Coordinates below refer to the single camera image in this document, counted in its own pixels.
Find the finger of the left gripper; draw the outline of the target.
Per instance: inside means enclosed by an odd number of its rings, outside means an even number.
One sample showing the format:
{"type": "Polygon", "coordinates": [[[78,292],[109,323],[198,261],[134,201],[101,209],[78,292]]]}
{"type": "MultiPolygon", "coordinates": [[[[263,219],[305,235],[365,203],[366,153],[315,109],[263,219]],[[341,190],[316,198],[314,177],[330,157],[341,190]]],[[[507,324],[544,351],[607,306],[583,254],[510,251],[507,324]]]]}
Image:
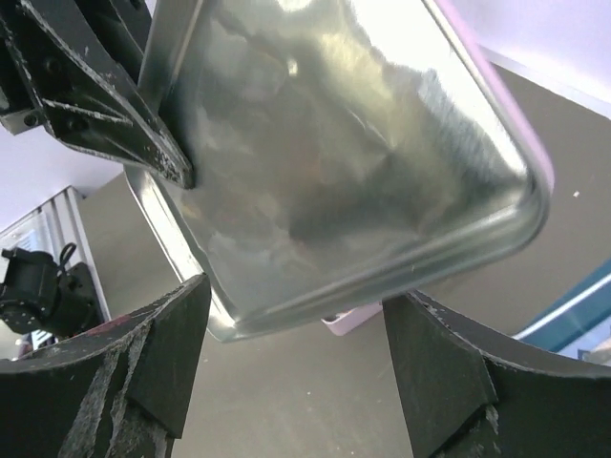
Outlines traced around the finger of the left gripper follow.
{"type": "Polygon", "coordinates": [[[2,2],[2,126],[191,188],[190,160],[137,86],[151,25],[143,1],[2,2]]]}

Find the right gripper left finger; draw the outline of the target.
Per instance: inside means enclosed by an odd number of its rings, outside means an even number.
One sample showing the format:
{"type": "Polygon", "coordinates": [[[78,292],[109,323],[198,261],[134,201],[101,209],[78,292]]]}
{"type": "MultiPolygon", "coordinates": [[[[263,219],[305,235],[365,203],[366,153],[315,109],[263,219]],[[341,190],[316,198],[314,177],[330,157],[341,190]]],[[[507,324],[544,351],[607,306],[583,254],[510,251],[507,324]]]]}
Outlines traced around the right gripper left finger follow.
{"type": "Polygon", "coordinates": [[[1,362],[4,457],[169,457],[210,306],[199,274],[151,304],[1,362]]]}

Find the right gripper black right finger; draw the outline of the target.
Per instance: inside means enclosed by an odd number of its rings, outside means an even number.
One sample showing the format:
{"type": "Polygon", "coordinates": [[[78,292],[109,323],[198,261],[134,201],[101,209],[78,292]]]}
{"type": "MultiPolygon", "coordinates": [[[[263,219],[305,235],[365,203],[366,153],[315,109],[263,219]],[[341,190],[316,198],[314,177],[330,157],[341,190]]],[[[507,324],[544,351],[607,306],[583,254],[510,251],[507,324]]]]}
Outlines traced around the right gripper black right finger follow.
{"type": "Polygon", "coordinates": [[[419,291],[383,302],[415,457],[607,457],[610,369],[517,341],[419,291]]]}

